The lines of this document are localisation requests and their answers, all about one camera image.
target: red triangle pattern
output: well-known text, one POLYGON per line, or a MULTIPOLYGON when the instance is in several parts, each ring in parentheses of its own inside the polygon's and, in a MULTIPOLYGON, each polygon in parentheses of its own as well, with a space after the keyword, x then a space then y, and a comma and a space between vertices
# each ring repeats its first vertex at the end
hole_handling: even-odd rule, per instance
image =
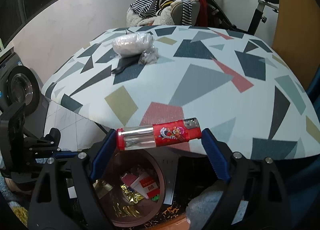
POLYGON ((213 61, 222 69, 222 71, 224 73, 233 76, 233 79, 231 81, 232 81, 233 85, 236 86, 236 88, 239 90, 240 93, 242 93, 242 92, 244 92, 254 86, 249 80, 242 77, 239 73, 235 72, 233 69, 222 64, 218 60, 213 60, 213 61))
MULTIPOLYGON (((184 119, 182 107, 151 102, 141 120, 140 125, 172 122, 181 119, 184 119)), ((169 147, 190 152, 189 143, 177 143, 170 145, 169 147)))
POLYGON ((220 32, 216 32, 216 31, 213 31, 215 32, 216 34, 220 35, 221 37, 225 38, 226 40, 231 40, 233 39, 232 37, 228 36, 228 35, 225 35, 223 33, 220 33, 220 32))

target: white bundled item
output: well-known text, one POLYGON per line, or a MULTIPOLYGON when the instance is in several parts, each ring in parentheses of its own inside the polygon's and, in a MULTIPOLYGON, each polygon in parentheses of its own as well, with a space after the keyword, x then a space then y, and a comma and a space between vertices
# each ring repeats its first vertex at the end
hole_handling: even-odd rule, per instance
POLYGON ((153 36, 149 33, 131 33, 117 37, 112 41, 112 48, 120 58, 130 58, 141 54, 139 63, 155 63, 159 58, 154 47, 153 36))

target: red cloth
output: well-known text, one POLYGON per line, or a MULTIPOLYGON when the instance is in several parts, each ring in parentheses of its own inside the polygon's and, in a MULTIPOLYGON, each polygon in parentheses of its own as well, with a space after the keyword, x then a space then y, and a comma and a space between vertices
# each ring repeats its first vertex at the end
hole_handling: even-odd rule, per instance
POLYGON ((207 27, 208 26, 208 14, 207 14, 207 1, 199 0, 200 11, 197 17, 196 26, 207 27))

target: striped shirt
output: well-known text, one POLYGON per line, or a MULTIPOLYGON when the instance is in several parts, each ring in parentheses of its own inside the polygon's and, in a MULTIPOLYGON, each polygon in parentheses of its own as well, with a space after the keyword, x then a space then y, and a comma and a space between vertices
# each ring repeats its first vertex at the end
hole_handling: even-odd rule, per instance
MULTIPOLYGON (((182 25, 191 24, 192 2, 190 0, 181 0, 183 3, 182 25)), ((142 18, 156 16, 156 4, 158 0, 136 0, 130 5, 133 12, 139 14, 142 18)))

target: white floor tile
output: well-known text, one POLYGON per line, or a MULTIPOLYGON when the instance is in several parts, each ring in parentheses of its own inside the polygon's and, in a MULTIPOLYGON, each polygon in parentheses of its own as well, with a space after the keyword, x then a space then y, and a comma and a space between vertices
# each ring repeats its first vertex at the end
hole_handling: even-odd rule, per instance
POLYGON ((46 136, 50 132, 51 128, 54 127, 55 120, 56 120, 56 113, 46 118, 45 126, 44 126, 44 136, 46 136))
POLYGON ((76 122, 76 114, 66 108, 61 108, 56 112, 55 127, 60 131, 76 122))
POLYGON ((90 148, 95 142, 102 141, 106 134, 91 120, 76 122, 78 149, 90 148))
POLYGON ((77 151, 77 133, 76 133, 76 123, 69 125, 65 129, 60 131, 61 139, 59 143, 59 148, 68 149, 70 151, 77 151))
POLYGON ((48 112, 47 112, 47 117, 54 114, 57 111, 57 106, 58 104, 54 101, 50 101, 49 107, 48 107, 48 112))
POLYGON ((84 118, 83 116, 76 114, 76 122, 78 122, 79 120, 81 120, 83 118, 84 118))
POLYGON ((63 106, 57 104, 57 111, 60 110, 61 108, 63 108, 63 106))

